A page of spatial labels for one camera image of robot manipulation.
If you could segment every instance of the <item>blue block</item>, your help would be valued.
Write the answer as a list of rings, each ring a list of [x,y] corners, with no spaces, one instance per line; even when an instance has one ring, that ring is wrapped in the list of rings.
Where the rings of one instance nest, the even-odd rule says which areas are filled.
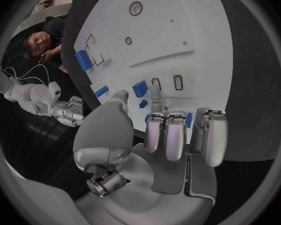
[[[144,122],[145,122],[145,123],[147,123],[147,122],[148,122],[149,117],[150,117],[150,114],[148,114],[148,115],[145,117],[145,119],[144,119]]]
[[[186,117],[186,127],[188,129],[191,128],[192,120],[193,120],[193,114],[189,112]]]
[[[104,93],[106,93],[108,91],[108,87],[107,86],[104,86],[102,87],[100,90],[96,91],[94,94],[95,96],[98,98],[100,97],[101,95],[103,95]]]
[[[145,81],[138,82],[132,88],[133,88],[133,90],[135,92],[135,95],[138,98],[142,98],[146,94],[146,92],[148,90],[148,87],[147,87],[147,84],[146,84]]]
[[[93,67],[89,56],[85,50],[77,52],[75,56],[83,72]]]
[[[147,105],[147,101],[146,100],[142,100],[141,103],[139,104],[139,108],[143,109],[146,105]]]

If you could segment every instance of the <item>humanoid robot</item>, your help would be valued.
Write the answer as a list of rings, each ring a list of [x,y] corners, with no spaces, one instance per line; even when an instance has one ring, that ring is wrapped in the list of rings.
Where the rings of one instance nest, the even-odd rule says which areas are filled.
[[[133,146],[127,91],[115,93],[87,117],[83,99],[58,101],[60,92],[56,82],[22,85],[0,71],[6,99],[35,115],[80,126],[73,156],[89,174],[90,192],[75,203],[90,224],[204,224],[216,202],[214,167],[222,163],[227,146],[225,111],[199,108],[187,144],[186,113],[163,111],[160,88],[152,85],[144,143]]]

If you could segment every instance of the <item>person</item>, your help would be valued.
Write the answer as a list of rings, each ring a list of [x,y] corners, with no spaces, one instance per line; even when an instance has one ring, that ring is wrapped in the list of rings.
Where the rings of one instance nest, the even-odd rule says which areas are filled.
[[[62,39],[66,20],[56,17],[43,31],[32,33],[24,40],[23,55],[27,59],[40,56],[40,64],[49,63],[68,73],[61,59]]]

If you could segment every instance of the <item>black table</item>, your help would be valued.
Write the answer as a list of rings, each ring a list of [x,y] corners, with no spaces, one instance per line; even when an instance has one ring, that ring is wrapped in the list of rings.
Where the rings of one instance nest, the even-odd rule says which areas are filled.
[[[87,74],[76,60],[74,43],[99,0],[73,0],[66,20],[61,58],[87,105],[100,106]],[[274,159],[281,139],[281,69],[261,25],[238,0],[221,0],[233,43],[233,73],[226,116],[229,122],[226,160]],[[144,133],[135,130],[135,135]]]

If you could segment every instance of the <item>white cable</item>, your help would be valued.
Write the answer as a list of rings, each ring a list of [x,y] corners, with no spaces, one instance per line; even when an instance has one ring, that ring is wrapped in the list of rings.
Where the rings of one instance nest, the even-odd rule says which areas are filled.
[[[4,72],[6,72],[6,73],[8,73],[7,71],[6,71],[6,69],[12,69],[13,70],[13,72],[14,72],[14,78],[16,78],[16,79],[19,79],[19,80],[24,80],[24,79],[21,79],[21,78],[23,78],[23,77],[25,77],[28,73],[30,73],[33,69],[35,69],[36,67],[38,67],[38,66],[43,66],[43,68],[45,69],[45,71],[46,71],[46,73],[47,73],[47,78],[48,78],[48,85],[49,85],[49,83],[50,83],[50,79],[49,79],[49,73],[48,73],[48,70],[47,70],[47,68],[44,66],[44,65],[42,65],[42,64],[38,64],[38,65],[36,65],[36,66],[34,66],[33,68],[31,68],[28,72],[26,72],[23,76],[20,76],[20,77],[17,77],[17,73],[16,73],[16,71],[15,71],[15,69],[14,68],[12,68],[12,67],[10,67],[10,66],[8,66],[7,68],[5,68],[5,69],[2,69]]]
[[[35,77],[35,76],[30,76],[30,77],[26,77],[26,78],[18,78],[18,77],[15,77],[14,75],[10,74],[9,72],[5,71],[4,69],[2,69],[2,71],[4,71],[5,73],[9,74],[10,76],[12,76],[12,77],[14,77],[15,79],[18,79],[18,80],[25,80],[25,79],[38,79],[38,80],[40,80],[38,77]]]

